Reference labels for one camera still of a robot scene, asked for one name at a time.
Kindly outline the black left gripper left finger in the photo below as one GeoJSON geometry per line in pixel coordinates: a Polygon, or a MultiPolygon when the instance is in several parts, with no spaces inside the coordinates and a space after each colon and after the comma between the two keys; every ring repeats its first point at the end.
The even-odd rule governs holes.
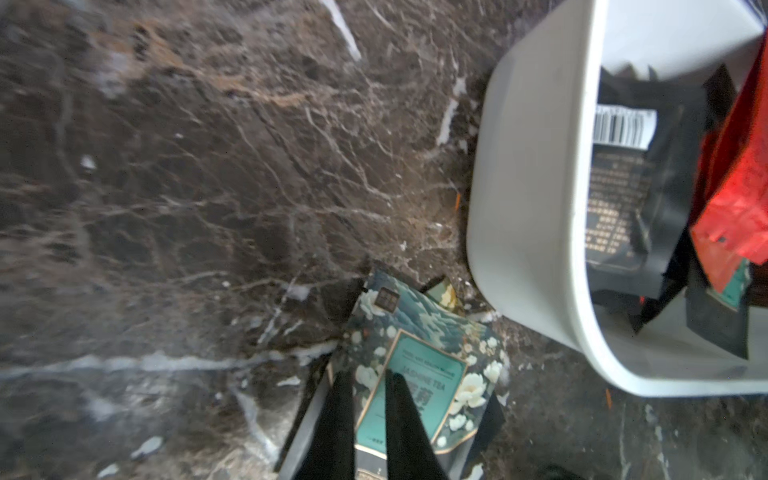
{"type": "Polygon", "coordinates": [[[350,371],[339,373],[318,417],[314,435],[294,479],[355,478],[355,423],[350,371]]]}

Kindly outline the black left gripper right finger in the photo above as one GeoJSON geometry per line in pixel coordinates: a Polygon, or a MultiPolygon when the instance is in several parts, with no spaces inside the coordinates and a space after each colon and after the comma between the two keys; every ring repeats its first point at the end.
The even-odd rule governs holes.
{"type": "Polygon", "coordinates": [[[389,480],[446,480],[405,378],[386,371],[385,420],[389,480]]]}

